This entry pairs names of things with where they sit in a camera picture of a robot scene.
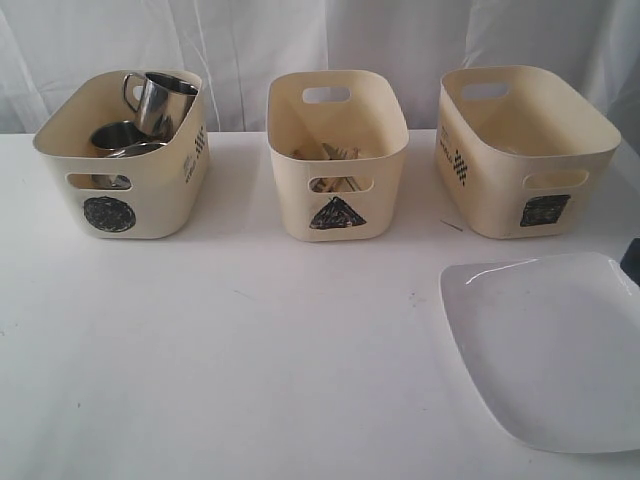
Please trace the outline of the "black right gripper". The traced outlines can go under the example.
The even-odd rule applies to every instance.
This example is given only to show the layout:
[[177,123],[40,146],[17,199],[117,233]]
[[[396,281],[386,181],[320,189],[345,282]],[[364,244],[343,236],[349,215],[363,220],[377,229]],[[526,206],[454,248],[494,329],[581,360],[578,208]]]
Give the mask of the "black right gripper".
[[621,258],[621,265],[638,265],[640,263],[640,238],[634,238]]

